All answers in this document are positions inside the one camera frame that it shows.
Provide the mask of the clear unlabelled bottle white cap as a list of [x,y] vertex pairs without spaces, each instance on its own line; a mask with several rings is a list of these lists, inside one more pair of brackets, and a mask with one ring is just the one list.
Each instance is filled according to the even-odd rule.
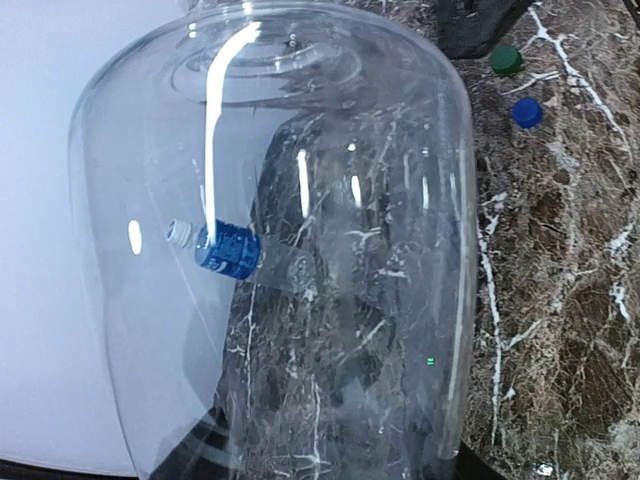
[[[476,174],[433,44],[335,1],[196,6],[87,84],[69,176],[138,477],[458,477]],[[315,286],[201,268],[174,219],[305,250]]]

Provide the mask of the green bottle cap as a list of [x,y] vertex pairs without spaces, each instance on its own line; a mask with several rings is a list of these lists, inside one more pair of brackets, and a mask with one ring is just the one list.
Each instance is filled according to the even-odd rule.
[[490,65],[497,76],[510,77],[522,70],[523,58],[519,49],[514,46],[498,46],[490,55]]

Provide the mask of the blue bottle cap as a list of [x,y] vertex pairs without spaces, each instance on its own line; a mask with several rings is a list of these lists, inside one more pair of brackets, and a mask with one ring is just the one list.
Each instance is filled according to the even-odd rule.
[[543,119],[543,110],[533,98],[521,98],[512,107],[512,119],[522,129],[538,126]]

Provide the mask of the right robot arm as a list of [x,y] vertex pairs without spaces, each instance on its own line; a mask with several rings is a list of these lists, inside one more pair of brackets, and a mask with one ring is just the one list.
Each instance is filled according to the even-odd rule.
[[532,0],[442,0],[435,3],[436,43],[452,60],[487,55]]

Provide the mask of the Pocari Sweat clear bottle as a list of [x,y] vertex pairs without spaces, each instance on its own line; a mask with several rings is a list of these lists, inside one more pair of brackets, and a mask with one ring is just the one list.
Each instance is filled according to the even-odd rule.
[[305,251],[259,235],[247,227],[215,222],[215,239],[205,225],[174,219],[166,232],[168,243],[193,253],[197,266],[239,281],[286,293],[313,288],[316,268]]

